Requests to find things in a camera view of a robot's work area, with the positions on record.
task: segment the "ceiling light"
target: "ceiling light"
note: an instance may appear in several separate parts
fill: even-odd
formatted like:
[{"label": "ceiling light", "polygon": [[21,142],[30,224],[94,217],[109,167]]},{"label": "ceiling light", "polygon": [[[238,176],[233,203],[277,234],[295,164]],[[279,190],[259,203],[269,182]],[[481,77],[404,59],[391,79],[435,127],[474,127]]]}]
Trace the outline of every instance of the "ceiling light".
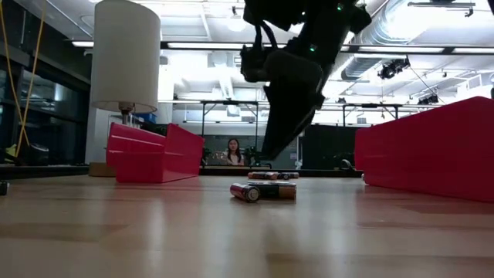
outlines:
[{"label": "ceiling light", "polygon": [[471,8],[475,7],[475,3],[451,3],[451,2],[409,2],[408,7],[424,7],[424,8]]},{"label": "ceiling light", "polygon": [[[186,124],[202,124],[201,120],[184,120]],[[245,122],[236,120],[205,120],[205,124],[255,124],[255,122]],[[258,124],[267,124],[267,122],[258,122]]]},{"label": "ceiling light", "polygon": [[355,58],[378,58],[378,59],[406,59],[402,54],[380,54],[380,53],[355,53]]},{"label": "ceiling light", "polygon": [[94,42],[85,42],[85,41],[74,41],[72,44],[75,47],[84,47],[84,48],[93,48]]},{"label": "ceiling light", "polygon": [[494,54],[494,47],[457,47],[453,50],[453,53],[464,54]]},{"label": "ceiling light", "polygon": [[359,52],[369,53],[441,53],[444,47],[424,46],[361,46]]},{"label": "ceiling light", "polygon": [[[214,50],[242,50],[243,46],[252,47],[251,43],[230,43],[230,42],[169,42],[170,49],[214,49]],[[279,48],[285,47],[286,44],[278,44]]]}]

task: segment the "aa battery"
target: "aa battery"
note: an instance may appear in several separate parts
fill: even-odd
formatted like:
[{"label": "aa battery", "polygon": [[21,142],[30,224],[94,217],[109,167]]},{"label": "aa battery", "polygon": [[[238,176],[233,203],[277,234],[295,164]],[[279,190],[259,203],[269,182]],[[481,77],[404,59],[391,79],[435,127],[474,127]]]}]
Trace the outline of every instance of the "aa battery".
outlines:
[{"label": "aa battery", "polygon": [[247,177],[252,179],[269,179],[276,180],[278,179],[279,173],[277,172],[251,172],[247,174]]},{"label": "aa battery", "polygon": [[235,183],[230,186],[230,193],[236,198],[239,198],[246,202],[257,202],[260,197],[260,192],[255,186],[241,185]]},{"label": "aa battery", "polygon": [[250,181],[247,185],[259,190],[261,198],[296,199],[296,184],[285,181]]},{"label": "aa battery", "polygon": [[278,174],[278,179],[284,179],[284,180],[289,180],[291,178],[299,178],[300,174],[296,172],[286,172],[286,173],[279,173]]}]

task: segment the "wooden table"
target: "wooden table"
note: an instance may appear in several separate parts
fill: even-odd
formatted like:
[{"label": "wooden table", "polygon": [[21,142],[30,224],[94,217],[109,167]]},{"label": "wooden table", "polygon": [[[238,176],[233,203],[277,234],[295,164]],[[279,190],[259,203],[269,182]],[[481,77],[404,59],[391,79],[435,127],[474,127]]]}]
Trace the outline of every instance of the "wooden table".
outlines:
[{"label": "wooden table", "polygon": [[296,202],[240,202],[244,178],[119,185],[13,181],[0,198],[0,276],[494,277],[494,206],[301,178]]}]

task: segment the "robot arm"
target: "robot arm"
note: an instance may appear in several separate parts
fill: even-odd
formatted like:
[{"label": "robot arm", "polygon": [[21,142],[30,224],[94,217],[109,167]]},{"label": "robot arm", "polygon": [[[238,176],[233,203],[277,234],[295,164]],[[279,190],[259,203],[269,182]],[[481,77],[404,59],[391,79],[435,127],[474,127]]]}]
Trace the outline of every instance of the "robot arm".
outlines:
[{"label": "robot arm", "polygon": [[[252,48],[241,51],[241,72],[248,82],[264,87],[270,104],[262,154],[275,158],[305,129],[320,109],[322,94],[338,52],[349,31],[359,33],[371,23],[356,0],[245,0],[244,20],[255,26]],[[302,31],[283,49],[265,21],[288,31],[303,22]],[[262,46],[264,29],[271,47]]]}]

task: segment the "woman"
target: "woman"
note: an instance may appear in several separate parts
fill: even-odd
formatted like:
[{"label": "woman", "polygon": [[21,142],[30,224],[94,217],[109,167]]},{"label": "woman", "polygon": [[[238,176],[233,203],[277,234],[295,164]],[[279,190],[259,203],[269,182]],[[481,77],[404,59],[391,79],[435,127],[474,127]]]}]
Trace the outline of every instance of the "woman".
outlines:
[{"label": "woman", "polygon": [[228,141],[228,152],[226,155],[226,163],[228,165],[243,166],[244,157],[240,154],[240,144],[235,138]]}]

